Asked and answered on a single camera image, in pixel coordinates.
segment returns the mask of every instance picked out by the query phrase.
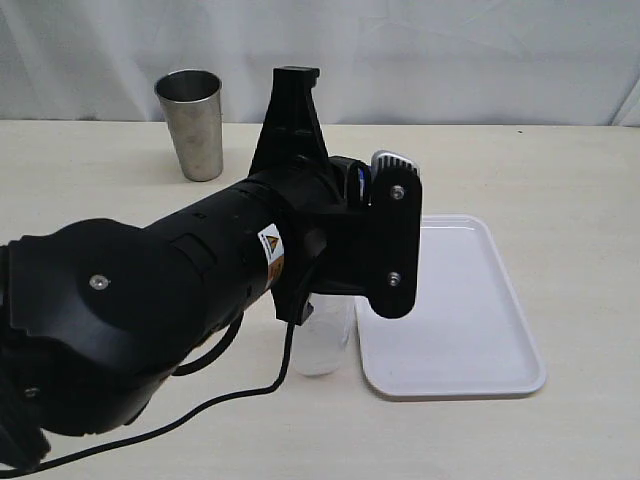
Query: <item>clear plastic cup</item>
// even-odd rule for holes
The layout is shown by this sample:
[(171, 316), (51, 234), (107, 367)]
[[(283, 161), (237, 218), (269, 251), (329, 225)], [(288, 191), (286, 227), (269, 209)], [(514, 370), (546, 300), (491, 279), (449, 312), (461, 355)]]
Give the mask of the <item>clear plastic cup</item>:
[(293, 336), (291, 365), (307, 376), (340, 367), (355, 322), (353, 297), (312, 294), (313, 313)]

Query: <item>screw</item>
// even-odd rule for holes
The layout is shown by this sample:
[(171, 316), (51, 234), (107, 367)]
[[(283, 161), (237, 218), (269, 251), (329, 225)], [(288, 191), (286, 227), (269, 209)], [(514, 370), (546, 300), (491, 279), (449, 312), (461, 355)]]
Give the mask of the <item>screw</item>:
[(387, 275), (387, 282), (391, 287), (397, 287), (400, 280), (402, 280), (402, 276), (398, 272), (390, 272), (389, 275)]
[(391, 187), (391, 198), (394, 200), (402, 200), (404, 198), (404, 188), (400, 185), (394, 185)]
[(29, 387), (24, 390), (25, 398), (32, 399), (37, 397), (40, 394), (40, 389), (38, 387)]
[(109, 279), (104, 275), (94, 275), (89, 279), (89, 286), (98, 291), (106, 289), (109, 283)]

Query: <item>black cable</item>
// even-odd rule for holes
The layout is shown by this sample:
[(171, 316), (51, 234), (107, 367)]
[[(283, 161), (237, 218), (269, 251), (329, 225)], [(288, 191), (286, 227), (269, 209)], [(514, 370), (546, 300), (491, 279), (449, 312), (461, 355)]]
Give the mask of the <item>black cable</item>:
[(45, 470), (50, 470), (55, 467), (60, 467), (62, 465), (66, 465), (71, 462), (75, 462), (78, 460), (82, 460), (87, 457), (91, 457), (93, 455), (98, 455), (100, 453), (108, 452), (110, 450), (115, 450), (117, 448), (128, 447), (131, 445), (135, 445), (140, 442), (144, 442), (147, 440), (151, 440), (153, 438), (159, 437), (160, 435), (164, 435), (165, 433), (169, 433), (175, 430), (178, 427), (181, 427), (193, 417), (198, 415), (199, 413), (204, 412), (210, 407), (214, 405), (218, 405), (219, 403), (227, 402), (229, 400), (234, 400), (236, 398), (245, 398), (245, 397), (253, 397), (257, 395), (268, 395), (270, 393), (275, 392), (280, 385), (284, 382), (284, 379), (287, 375), (287, 370), (289, 368), (289, 360), (291, 358), (291, 345), (293, 342), (293, 332), (295, 329), (295, 321), (290, 321), (287, 324), (287, 331), (285, 334), (284, 340), (284, 351), (282, 356), (282, 364), (280, 365), (280, 372), (278, 373), (278, 377), (276, 380), (267, 387), (255, 388), (251, 390), (241, 390), (238, 392), (227, 393), (226, 395), (221, 395), (216, 398), (212, 398), (211, 400), (207, 400), (206, 402), (201, 403), (191, 411), (189, 411), (184, 416), (179, 419), (171, 422), (164, 427), (160, 427), (156, 430), (152, 430), (147, 433), (143, 433), (141, 435), (136, 435), (134, 437), (124, 438), (122, 440), (116, 440), (113, 442), (105, 443), (103, 445), (97, 445), (95, 447), (87, 448), (86, 450), (81, 450), (76, 453), (71, 453), (69, 455), (65, 455), (60, 458), (56, 458), (54, 460), (49, 460), (48, 462), (41, 463), (34, 471), (25, 472), (20, 470), (5, 470), (0, 471), (0, 479), (1, 478), (18, 478), (23, 477), (25, 475), (30, 475), (32, 473), (44, 472)]
[(229, 325), (223, 337), (218, 343), (214, 345), (211, 350), (209, 350), (207, 353), (205, 353), (197, 360), (194, 360), (193, 362), (180, 365), (178, 368), (176, 368), (172, 375), (174, 377), (184, 377), (185, 375), (191, 375), (192, 373), (202, 370), (203, 368), (213, 363), (220, 355), (225, 352), (227, 348), (229, 348), (231, 342), (233, 342), (233, 340), (236, 338), (236, 335), (238, 335), (238, 330), (240, 330), (240, 325), (242, 325), (243, 316), (244, 314), (240, 315), (240, 318), (236, 319), (235, 322)]

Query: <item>white table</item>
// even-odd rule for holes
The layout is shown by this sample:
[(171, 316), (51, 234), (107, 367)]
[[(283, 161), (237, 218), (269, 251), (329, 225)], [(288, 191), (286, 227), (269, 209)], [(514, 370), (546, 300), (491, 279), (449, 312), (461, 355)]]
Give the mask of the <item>white table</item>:
[[(246, 175), (259, 127), (225, 125), (225, 171), (186, 182), (163, 124), (0, 122), (0, 243), (89, 217), (144, 226)], [(336, 373), (290, 373), (270, 397), (214, 407), (179, 431), (42, 474), (58, 479), (640, 478), (640, 130), (332, 126), (331, 153), (417, 159), (424, 213), (492, 229), (546, 361), (521, 400), (392, 403), (355, 342)], [(284, 324), (268, 296), (227, 354), (170, 380), (132, 427), (49, 435), (53, 456), (146, 431), (199, 401), (270, 383)]]

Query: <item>white tray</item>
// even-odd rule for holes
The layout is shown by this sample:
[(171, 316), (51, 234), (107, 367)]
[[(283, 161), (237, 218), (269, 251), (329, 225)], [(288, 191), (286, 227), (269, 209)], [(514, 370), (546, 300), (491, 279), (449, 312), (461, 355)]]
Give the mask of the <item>white tray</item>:
[(397, 320), (356, 300), (369, 383), (391, 397), (523, 396), (546, 372), (487, 226), (422, 217), (418, 295)]

